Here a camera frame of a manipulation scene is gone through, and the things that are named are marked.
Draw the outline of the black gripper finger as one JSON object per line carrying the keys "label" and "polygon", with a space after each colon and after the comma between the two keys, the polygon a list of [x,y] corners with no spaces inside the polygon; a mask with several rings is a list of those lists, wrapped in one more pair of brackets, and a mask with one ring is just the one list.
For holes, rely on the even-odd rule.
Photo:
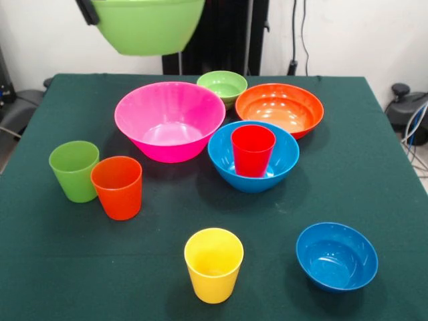
{"label": "black gripper finger", "polygon": [[76,0],[76,4],[88,25],[97,25],[99,17],[91,0]]}

